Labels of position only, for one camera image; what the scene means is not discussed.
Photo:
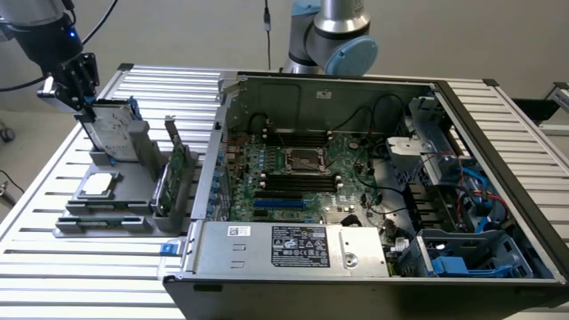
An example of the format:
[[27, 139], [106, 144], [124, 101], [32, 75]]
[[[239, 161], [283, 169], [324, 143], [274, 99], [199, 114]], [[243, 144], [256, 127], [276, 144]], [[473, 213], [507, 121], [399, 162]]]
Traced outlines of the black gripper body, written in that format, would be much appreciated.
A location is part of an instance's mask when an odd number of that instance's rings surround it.
[[84, 49], [79, 33], [67, 13], [59, 20], [38, 25], [8, 24], [27, 57], [38, 64], [42, 73], [54, 73]]

